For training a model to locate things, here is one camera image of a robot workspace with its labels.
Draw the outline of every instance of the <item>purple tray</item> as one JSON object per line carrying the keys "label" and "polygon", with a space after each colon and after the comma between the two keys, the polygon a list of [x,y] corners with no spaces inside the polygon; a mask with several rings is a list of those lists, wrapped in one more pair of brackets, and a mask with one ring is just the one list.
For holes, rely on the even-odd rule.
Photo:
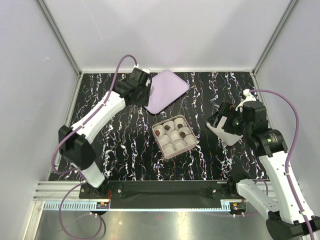
{"label": "purple tray", "polygon": [[152,114],[158,114],[188,90],[188,83],[172,71],[162,71],[152,78],[149,105],[145,108]]}

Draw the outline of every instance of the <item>chocolate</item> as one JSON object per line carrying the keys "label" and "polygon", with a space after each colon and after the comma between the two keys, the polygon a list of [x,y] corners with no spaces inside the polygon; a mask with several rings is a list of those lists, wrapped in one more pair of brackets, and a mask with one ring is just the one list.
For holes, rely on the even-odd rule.
{"label": "chocolate", "polygon": [[180,132],[180,136],[184,139],[186,137],[186,134],[182,131]]}
{"label": "chocolate", "polygon": [[170,128],[171,128],[171,127],[170,127],[169,125],[165,125],[165,126],[164,126],[164,129],[167,130],[167,131],[168,131]]}

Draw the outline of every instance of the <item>metal floor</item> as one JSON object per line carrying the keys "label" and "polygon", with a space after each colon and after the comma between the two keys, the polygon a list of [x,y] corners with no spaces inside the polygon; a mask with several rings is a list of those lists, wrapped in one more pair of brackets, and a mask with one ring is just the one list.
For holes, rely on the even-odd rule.
{"label": "metal floor", "polygon": [[[250,206],[248,213],[254,209]],[[79,238],[94,235],[99,220],[92,216],[75,221],[85,212],[64,211],[63,223]],[[106,232],[100,240],[271,240],[266,223],[258,213],[236,217],[224,212],[114,212],[103,216]],[[58,211],[43,211],[36,240],[69,240],[61,229]]]}

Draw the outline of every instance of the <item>cable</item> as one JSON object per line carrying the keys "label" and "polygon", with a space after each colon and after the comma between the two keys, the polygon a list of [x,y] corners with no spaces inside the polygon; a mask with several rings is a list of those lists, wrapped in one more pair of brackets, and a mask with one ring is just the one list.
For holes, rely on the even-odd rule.
{"label": "cable", "polygon": [[[105,104],[109,97],[110,97],[110,94],[112,92],[112,90],[114,89],[114,86],[115,86],[115,83],[116,83],[116,79],[117,79],[117,74],[118,74],[118,71],[119,71],[119,68],[120,68],[120,65],[121,63],[123,62],[123,60],[127,57],[130,57],[134,60],[134,64],[137,65],[137,60],[134,56],[130,55],[130,54],[127,54],[127,55],[124,55],[118,65],[116,66],[116,69],[115,69],[115,72],[114,72],[114,76],[113,76],[113,79],[112,79],[112,83],[111,83],[111,86],[110,86],[110,89],[108,91],[108,94],[105,98],[105,100],[103,101],[103,103]],[[101,104],[82,124],[82,126],[78,126],[76,129],[74,129],[71,133],[69,133],[59,144],[58,146],[55,148],[53,154],[52,154],[52,157],[51,157],[51,168],[53,170],[53,172],[55,174],[58,174],[58,175],[64,175],[64,174],[68,174],[68,173],[71,173],[72,171],[76,171],[77,168],[71,168],[71,169],[68,169],[68,170],[65,170],[65,171],[58,171],[56,169],[56,166],[55,166],[55,159],[56,159],[56,156],[57,156],[57,153],[59,151],[59,149],[62,147],[62,145],[69,139],[71,138],[77,131],[79,131],[82,127],[84,127],[89,121],[90,119],[92,119],[99,111],[100,109],[104,106],[104,104]]]}
{"label": "cable", "polygon": [[86,183],[86,182],[83,181],[83,182],[77,184],[76,186],[74,186],[73,188],[71,188],[71,189],[66,193],[66,195],[63,197],[63,199],[62,199],[62,201],[61,201],[61,203],[60,203],[60,207],[59,207],[59,222],[60,222],[60,225],[61,225],[61,227],[62,227],[62,230],[63,230],[64,233],[67,234],[70,238],[77,239],[77,240],[91,240],[91,239],[94,239],[94,238],[100,233],[101,228],[102,228],[102,224],[103,224],[103,219],[102,219],[102,217],[101,217],[100,215],[98,215],[98,214],[95,214],[95,217],[98,217],[99,220],[100,220],[99,229],[97,230],[97,232],[96,232],[93,236],[82,238],[82,237],[74,236],[74,235],[72,235],[71,233],[69,233],[69,232],[67,231],[66,227],[64,226],[64,223],[62,222],[62,215],[61,215],[62,211],[61,211],[61,209],[62,209],[62,206],[63,206],[63,204],[64,204],[64,201],[66,200],[67,196],[68,196],[73,190],[75,190],[77,187],[82,186],[82,185],[85,184],[85,183]]}
{"label": "cable", "polygon": [[[300,121],[299,121],[299,115],[298,115],[298,112],[295,108],[295,106],[289,101],[289,99],[287,99],[285,96],[281,95],[280,93],[277,93],[275,91],[271,91],[271,90],[263,90],[263,89],[253,89],[253,90],[250,90],[250,93],[254,93],[254,92],[263,92],[263,93],[269,93],[269,94],[273,94],[273,95],[276,95],[280,98],[282,98],[283,100],[285,100],[289,106],[291,107],[291,109],[293,110],[294,112],[294,116],[295,116],[295,131],[294,131],[294,137],[293,137],[293,142],[292,142],[292,145],[291,145],[291,148],[289,150],[289,153],[286,157],[286,160],[285,160],[285,164],[284,164],[284,170],[285,170],[285,173],[286,173],[286,178],[288,180],[288,183],[289,183],[289,186],[291,188],[291,191],[292,191],[292,194],[294,196],[294,199],[296,201],[296,204],[298,205],[299,207],[299,210],[301,213],[303,213],[305,210],[300,202],[300,199],[298,197],[298,194],[295,190],[295,187],[294,187],[294,184],[291,180],[291,176],[289,174],[289,163],[290,163],[290,158],[291,158],[291,155],[296,147],[296,143],[297,143],[297,138],[298,138],[298,133],[299,133],[299,127],[300,127]],[[310,233],[310,239],[311,240],[315,240],[315,237],[314,237],[314,232],[312,230],[312,227],[311,227],[311,224],[308,220],[308,217],[306,215],[302,215],[303,216],[303,219],[308,227],[308,230],[309,230],[309,233]]]}
{"label": "cable", "polygon": [[[68,225],[64,225],[64,228],[68,228],[68,227],[70,227],[71,225],[73,225],[75,222],[77,222],[79,219],[82,219],[82,218],[84,218],[84,217],[86,217],[86,216],[89,216],[89,215],[91,215],[90,214],[90,212],[88,212],[88,213],[85,213],[85,214],[83,214],[83,215],[81,215],[81,216],[78,216],[75,220],[73,220],[71,223],[69,223]],[[61,231],[63,231],[63,229],[59,229],[59,230],[53,230],[53,229],[51,229],[51,231],[53,232],[53,233],[59,233],[59,232],[61,232]]]}
{"label": "cable", "polygon": [[255,180],[254,184],[257,184],[258,182],[263,182],[265,185],[265,194],[268,195],[269,189],[268,189],[268,183],[264,179],[257,179]]}

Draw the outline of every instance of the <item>stainless steel surface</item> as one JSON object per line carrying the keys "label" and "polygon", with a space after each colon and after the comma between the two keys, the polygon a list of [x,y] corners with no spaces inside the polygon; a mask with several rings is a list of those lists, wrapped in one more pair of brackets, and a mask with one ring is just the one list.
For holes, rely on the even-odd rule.
{"label": "stainless steel surface", "polygon": [[26,231],[23,236],[23,240],[35,239],[40,219],[44,210],[44,201],[36,201],[32,206],[32,214],[28,220]]}
{"label": "stainless steel surface", "polygon": [[292,11],[295,9],[295,6],[297,5],[299,0],[291,0],[288,4],[286,10],[284,11],[278,25],[276,26],[269,42],[267,43],[260,59],[258,60],[257,64],[255,65],[254,69],[252,70],[254,74],[257,74],[259,72],[259,69],[261,68],[261,65],[264,63],[266,57],[268,56],[272,46],[274,45],[275,41],[277,40],[279,34],[281,33],[284,25],[286,24],[288,18],[290,17]]}
{"label": "stainless steel surface", "polygon": [[69,60],[75,74],[79,77],[81,74],[81,69],[79,68],[75,58],[72,56],[63,36],[61,35],[59,28],[47,6],[47,4],[45,3],[45,0],[36,0],[36,2],[39,5],[39,8],[41,9],[41,11],[43,12],[52,32],[54,33],[57,41],[59,42],[65,56],[67,57],[67,59]]}
{"label": "stainless steel surface", "polygon": [[[99,220],[80,211],[64,211],[67,230],[80,238],[97,231]],[[236,217],[208,212],[107,212],[102,218],[106,234],[101,240],[271,240],[259,215]],[[43,211],[36,240],[69,240],[61,230],[57,211]]]}

